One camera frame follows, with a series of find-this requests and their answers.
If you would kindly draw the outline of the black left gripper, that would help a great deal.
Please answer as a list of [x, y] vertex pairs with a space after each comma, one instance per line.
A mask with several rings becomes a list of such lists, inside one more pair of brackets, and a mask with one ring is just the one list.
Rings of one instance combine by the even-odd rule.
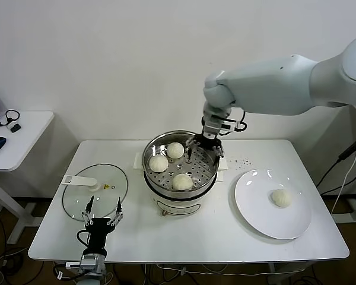
[[85, 229], [90, 234], [87, 248], [83, 251], [83, 254], [106, 255], [106, 237], [109, 233], [115, 230], [115, 226], [117, 226], [121, 219], [123, 219], [121, 198], [118, 198], [116, 214], [112, 219], [93, 218], [93, 215], [91, 214], [93, 202], [94, 196], [90, 198], [85, 210], [81, 213], [84, 224], [86, 225]]

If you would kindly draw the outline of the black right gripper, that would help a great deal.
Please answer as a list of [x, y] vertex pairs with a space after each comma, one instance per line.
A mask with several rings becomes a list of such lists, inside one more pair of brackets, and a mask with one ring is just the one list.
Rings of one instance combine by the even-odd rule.
[[215, 152], [214, 164], [218, 164], [220, 162], [220, 158], [224, 157], [224, 150], [221, 144], [221, 140], [219, 140], [217, 137], [207, 138], [204, 137], [203, 135], [194, 135], [193, 138], [190, 138], [186, 141], [188, 160], [191, 160], [193, 149], [196, 146], [206, 150], [214, 150]]

